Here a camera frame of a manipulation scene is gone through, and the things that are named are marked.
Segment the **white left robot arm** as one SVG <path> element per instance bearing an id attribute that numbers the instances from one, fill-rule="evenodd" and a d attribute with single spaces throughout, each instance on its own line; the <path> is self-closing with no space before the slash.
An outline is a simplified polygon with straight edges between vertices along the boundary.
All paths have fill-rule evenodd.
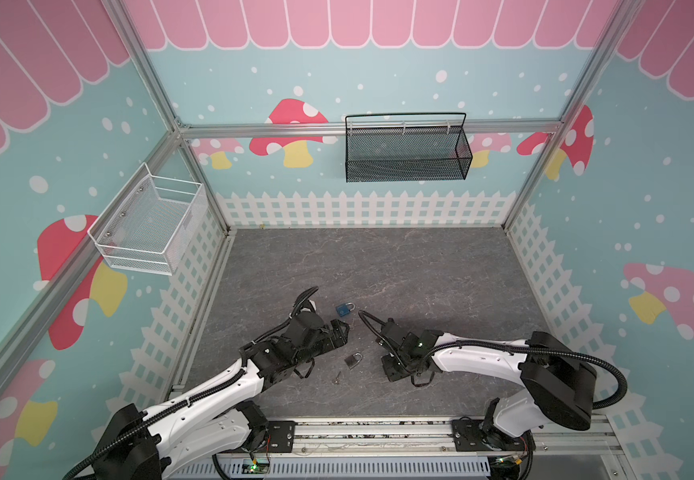
<path id="1" fill-rule="evenodd" d="M 128 404 L 108 423 L 93 452 L 68 479 L 166 479 L 188 464 L 227 450 L 255 450 L 268 422 L 254 397 L 297 376 L 311 375 L 317 357 L 345 346 L 349 325 L 325 321 L 311 287 L 284 322 L 239 349 L 227 369 L 161 404 Z"/>

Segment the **dark grey padlock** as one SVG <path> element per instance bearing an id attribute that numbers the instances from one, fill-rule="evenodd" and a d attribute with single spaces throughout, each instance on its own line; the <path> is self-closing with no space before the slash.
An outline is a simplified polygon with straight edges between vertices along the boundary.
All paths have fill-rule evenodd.
<path id="1" fill-rule="evenodd" d="M 363 355 L 360 352 L 356 352 L 352 355 L 349 355 L 345 359 L 345 364 L 349 370 L 352 370 L 352 369 L 356 368 L 361 363 L 362 360 L 363 360 Z"/>

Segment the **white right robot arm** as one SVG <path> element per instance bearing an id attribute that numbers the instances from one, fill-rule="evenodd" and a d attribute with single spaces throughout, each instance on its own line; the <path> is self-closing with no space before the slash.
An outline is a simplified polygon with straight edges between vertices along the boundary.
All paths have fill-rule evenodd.
<path id="1" fill-rule="evenodd" d="M 616 405 L 628 392 L 626 376 L 613 364 L 575 352 L 547 332 L 490 341 L 430 329 L 415 334 L 367 311 L 359 317 L 387 351 L 382 366 L 391 382 L 410 379 L 422 388 L 439 373 L 459 372 L 519 386 L 512 396 L 492 400 L 482 419 L 455 421 L 454 434 L 464 450 L 523 447 L 530 452 L 534 429 L 554 423 L 586 431 L 595 411 Z"/>

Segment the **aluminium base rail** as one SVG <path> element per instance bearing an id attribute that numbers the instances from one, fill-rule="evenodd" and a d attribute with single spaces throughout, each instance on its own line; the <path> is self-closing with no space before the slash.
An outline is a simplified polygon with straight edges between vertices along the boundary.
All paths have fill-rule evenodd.
<path id="1" fill-rule="evenodd" d="M 487 479 L 500 452 L 463 448 L 446 416 L 293 417 L 288 449 L 205 457 L 178 479 Z M 609 422 L 578 432 L 549 423 L 534 429 L 532 479 L 633 479 L 636 474 Z"/>

